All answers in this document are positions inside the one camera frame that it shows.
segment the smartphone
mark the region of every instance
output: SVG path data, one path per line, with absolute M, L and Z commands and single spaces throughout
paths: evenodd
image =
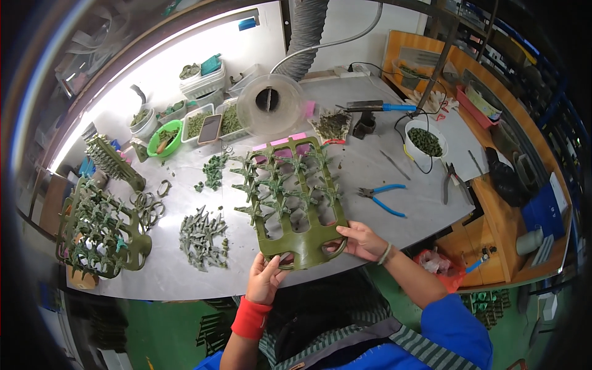
M 221 124 L 221 114 L 214 114 L 206 117 L 204 119 L 204 124 L 201 126 L 200 137 L 197 139 L 197 143 L 199 145 L 204 145 L 218 140 Z

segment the person's left hand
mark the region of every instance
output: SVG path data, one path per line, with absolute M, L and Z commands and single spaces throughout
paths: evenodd
M 247 294 L 244 297 L 253 303 L 271 305 L 279 283 L 288 275 L 288 271 L 280 270 L 278 267 L 279 256 L 267 263 L 263 253 L 259 252 L 249 271 Z

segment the red plastic bag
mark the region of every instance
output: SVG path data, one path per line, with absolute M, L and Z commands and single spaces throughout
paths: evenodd
M 424 249 L 421 253 L 413 258 L 413 261 L 418 265 L 422 266 L 422 262 L 425 263 L 426 260 L 430 260 L 431 258 L 426 258 L 429 253 L 435 253 L 434 251 Z M 462 280 L 465 278 L 466 272 L 465 268 L 460 267 L 454 262 L 452 262 L 448 257 L 445 255 L 438 253 L 438 256 L 449 262 L 449 267 L 445 271 L 438 270 L 433 272 L 434 275 L 438 278 L 439 281 L 444 284 L 448 293 L 454 293 L 458 290 L 458 288 L 462 284 Z

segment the hand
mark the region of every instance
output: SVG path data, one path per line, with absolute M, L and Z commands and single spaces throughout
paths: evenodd
M 288 271 L 280 270 L 279 256 L 275 256 L 269 263 L 265 261 L 263 253 L 259 252 L 249 271 L 249 283 L 245 298 L 253 303 L 271 305 L 279 283 L 284 280 Z
M 368 261 L 378 261 L 387 249 L 386 240 L 361 222 L 348 221 L 348 225 L 349 227 L 337 226 L 337 232 L 348 237 L 345 252 Z

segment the gray work table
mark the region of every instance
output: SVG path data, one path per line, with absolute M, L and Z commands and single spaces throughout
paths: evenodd
M 344 105 L 348 101 L 383 99 L 385 102 L 400 104 L 401 100 L 389 94 L 388 86 L 378 78 L 367 77 L 329 79 L 301 84 L 307 98 L 318 105 L 333 108 L 335 104 Z M 337 183 L 343 194 L 341 203 L 345 215 L 350 220 L 360 221 L 370 226 L 376 234 L 390 241 L 399 249 L 410 246 L 444 229 L 469 214 L 473 209 L 458 186 L 449 186 L 449 202 L 444 205 L 443 178 L 445 170 L 440 162 L 434 162 L 432 171 L 425 175 L 412 163 L 405 153 L 401 137 L 393 130 L 394 122 L 402 112 L 377 112 L 377 127 L 374 134 L 363 140 L 347 137 L 345 145 L 330 145 L 328 150 L 333 158 L 329 170 L 333 176 L 339 175 Z M 353 125 L 359 113 L 353 115 Z M 408 119 L 401 120 L 398 128 L 403 129 Z M 303 124 L 301 131 L 314 136 L 310 125 Z M 230 143 L 235 155 L 243 155 L 253 146 L 262 144 L 261 139 L 248 137 Z M 259 251 L 254 229 L 249 226 L 249 216 L 235 211 L 234 207 L 247 205 L 246 194 L 231 188 L 231 184 L 242 183 L 241 175 L 229 171 L 238 165 L 226 163 L 223 170 L 223 186 L 214 192 L 204 188 L 195 192 L 193 185 L 205 181 L 203 164 L 211 155 L 220 154 L 221 142 L 193 148 L 181 147 L 165 158 L 161 166 L 160 158 L 150 158 L 140 163 L 135 153 L 126 154 L 133 160 L 132 166 L 147 180 L 146 189 L 156 194 L 163 179 L 169 179 L 172 188 L 169 195 L 162 198 L 166 212 L 157 225 L 148 231 L 152 237 L 152 252 L 140 271 L 123 270 L 119 276 L 101 280 L 95 293 L 113 297 L 139 300 L 197 300 L 244 294 L 249 268 Z M 389 154 L 409 175 L 405 177 L 379 150 Z M 393 189 L 377 197 L 392 209 L 406 214 L 406 218 L 388 214 L 376 203 L 357 196 L 357 188 L 377 188 L 385 184 L 404 184 L 406 189 Z M 128 202 L 131 187 L 123 181 L 110 181 L 108 190 L 116 197 Z M 223 213 L 229 226 L 226 237 L 229 239 L 228 269 L 209 267 L 209 272 L 200 272 L 187 262 L 183 251 L 179 250 L 179 226 L 186 215 L 195 214 L 195 209 L 206 205 L 213 211 L 212 216 Z M 360 265 L 366 261 L 342 253 L 329 263 L 304 271 L 290 273 L 282 286 L 300 284 L 307 281 L 337 274 Z

